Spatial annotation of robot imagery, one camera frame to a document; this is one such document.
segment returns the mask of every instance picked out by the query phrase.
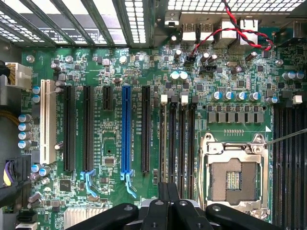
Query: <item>white pci slot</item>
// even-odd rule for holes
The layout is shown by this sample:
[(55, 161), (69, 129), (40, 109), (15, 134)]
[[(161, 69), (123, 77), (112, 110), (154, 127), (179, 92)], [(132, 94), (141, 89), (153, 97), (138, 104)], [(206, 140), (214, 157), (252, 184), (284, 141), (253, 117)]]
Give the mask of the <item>white pci slot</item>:
[(40, 90), (40, 164), (51, 164), (56, 161), (54, 145), (57, 137), (57, 96), (54, 93), (54, 81), (41, 80)]

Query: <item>motherboard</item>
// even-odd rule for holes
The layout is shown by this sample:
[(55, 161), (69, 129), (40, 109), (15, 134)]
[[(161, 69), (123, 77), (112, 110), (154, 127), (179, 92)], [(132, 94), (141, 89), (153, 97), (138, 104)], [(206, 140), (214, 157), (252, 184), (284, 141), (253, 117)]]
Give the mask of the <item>motherboard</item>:
[(201, 208), (272, 222), (273, 106), (300, 103), (307, 49), (25, 49), (23, 154), (38, 229), (66, 229), (174, 182)]

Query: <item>metal rod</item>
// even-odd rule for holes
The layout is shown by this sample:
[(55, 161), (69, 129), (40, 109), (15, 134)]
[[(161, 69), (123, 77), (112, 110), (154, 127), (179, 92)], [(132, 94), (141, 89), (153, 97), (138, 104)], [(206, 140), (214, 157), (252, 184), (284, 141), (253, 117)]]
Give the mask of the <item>metal rod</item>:
[(106, 43), (109, 46), (114, 46), (113, 38), (93, 0), (81, 0), (81, 2), (91, 16), (93, 22), (97, 26), (100, 34), (103, 35), (104, 39), (106, 40)]
[(268, 145), (271, 145), (271, 144), (274, 144), (274, 143), (276, 143), (276, 142), (279, 142), (279, 141), (282, 141), (282, 140), (285, 140), (285, 139), (294, 137), (294, 136), (299, 135), (299, 134), (302, 134), (302, 133), (307, 133), (307, 128), (304, 128), (304, 129), (302, 129), (302, 130), (300, 130), (300, 131), (297, 131), (297, 132), (295, 132), (295, 133), (291, 133), (291, 134), (289, 134), (289, 135), (283, 136), (283, 137), (281, 137), (281, 138), (277, 138), (277, 139), (275, 139), (275, 140), (269, 141), (269, 142), (265, 143), (264, 145), (265, 145), (265, 146), (268, 146)]
[(82, 27), (82, 25), (78, 22), (75, 16), (71, 13), (71, 11), (66, 7), (62, 0), (50, 0), (50, 2), (60, 11), (60, 13), (67, 18), (74, 28), (84, 37), (86, 42), (89, 45), (95, 46), (95, 42), (88, 35), (86, 30)]
[(63, 37), (69, 44), (75, 45), (75, 41), (72, 40), (47, 14), (45, 14), (34, 2), (31, 0), (20, 0), (29, 10), (31, 10), (39, 19), (46, 23), (50, 28), (55, 30), (59, 35)]
[(18, 24), (20, 24), (24, 28), (28, 29), (34, 35), (40, 37), (45, 42), (48, 42), (53, 46), (57, 45), (57, 43), (55, 41), (53, 41), (50, 37), (48, 37), (46, 34), (44, 34), (40, 29), (38, 29), (29, 20), (27, 20), (25, 17), (23, 17), (22, 15), (20, 15), (16, 11), (14, 11), (11, 7), (9, 7), (3, 1), (0, 1), (0, 9), (4, 14), (6, 14), (9, 17), (11, 17), (12, 19), (14, 19)]

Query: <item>blue pcie slot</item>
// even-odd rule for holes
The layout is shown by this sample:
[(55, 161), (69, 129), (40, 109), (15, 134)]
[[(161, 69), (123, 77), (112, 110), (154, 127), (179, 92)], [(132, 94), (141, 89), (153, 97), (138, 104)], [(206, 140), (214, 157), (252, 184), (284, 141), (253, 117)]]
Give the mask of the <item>blue pcie slot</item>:
[(122, 120), (121, 120), (121, 171), (120, 179), (125, 181), (127, 192), (136, 198), (136, 194), (131, 191), (131, 176), (133, 170), (131, 164), (131, 86), (122, 87)]

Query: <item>chip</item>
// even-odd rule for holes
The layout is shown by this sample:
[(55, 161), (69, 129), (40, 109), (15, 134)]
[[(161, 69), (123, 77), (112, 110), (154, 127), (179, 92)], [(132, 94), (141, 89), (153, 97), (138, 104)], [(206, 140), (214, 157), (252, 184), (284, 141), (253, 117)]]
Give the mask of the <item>chip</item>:
[(60, 192), (70, 192), (71, 191), (71, 180), (60, 180), (59, 190)]

